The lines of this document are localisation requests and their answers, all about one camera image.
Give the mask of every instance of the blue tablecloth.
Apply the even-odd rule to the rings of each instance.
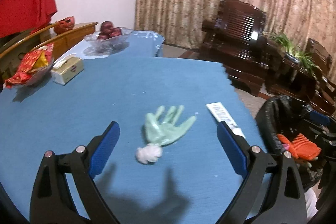
[[[250,145],[263,141],[249,111],[230,85],[221,64],[171,58],[84,60],[84,71],[61,86],[51,80],[26,96],[0,93],[0,181],[29,217],[35,176],[46,150],[69,153],[104,132],[111,121],[120,139],[96,185],[122,224],[215,223],[242,178],[216,136],[216,121],[205,107],[222,102]],[[135,159],[143,147],[147,112],[160,105],[185,105],[180,121],[197,121],[176,143],[164,147],[154,165]],[[86,216],[71,176],[69,185]]]
[[[133,31],[126,40],[129,42],[129,47],[113,54],[112,56],[141,56],[150,57],[157,56],[163,57],[162,55],[162,43],[164,42],[164,37],[153,31]],[[98,55],[93,56],[89,54],[92,52],[92,46],[88,41],[83,39],[77,45],[68,50],[65,54],[60,56],[58,60],[69,54],[76,54],[76,56],[82,59],[95,59],[95,58],[105,58],[109,55]]]

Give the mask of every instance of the wooden chair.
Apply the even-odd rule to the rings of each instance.
[[[266,14],[239,0],[220,0],[215,22],[204,21],[206,32],[200,59],[223,63],[233,82],[247,85],[258,96],[268,68],[269,43],[261,33]]]
[[[308,39],[305,52],[311,53],[311,57],[318,68],[314,69],[316,76],[316,92],[313,98],[310,98],[311,104],[320,106],[322,112],[332,115],[335,110],[336,85],[328,79],[331,68],[331,55],[318,41],[312,38]]]

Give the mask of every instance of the white tissue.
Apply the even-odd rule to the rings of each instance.
[[[136,159],[142,164],[148,164],[148,162],[157,162],[158,158],[162,156],[162,148],[159,145],[148,144],[144,148],[138,148],[136,151]]]
[[[69,54],[66,57],[62,58],[61,60],[57,61],[54,65],[53,68],[58,69],[60,68],[64,63],[66,63],[70,58],[75,57],[76,54]]]

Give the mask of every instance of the barcode label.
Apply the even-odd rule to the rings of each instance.
[[[218,122],[226,122],[235,135],[245,138],[242,130],[237,126],[235,120],[233,120],[230,113],[226,110],[222,103],[207,104],[206,107],[210,110]]]

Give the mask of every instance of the red cloth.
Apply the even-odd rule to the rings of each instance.
[[[55,0],[0,0],[0,37],[48,24]]]

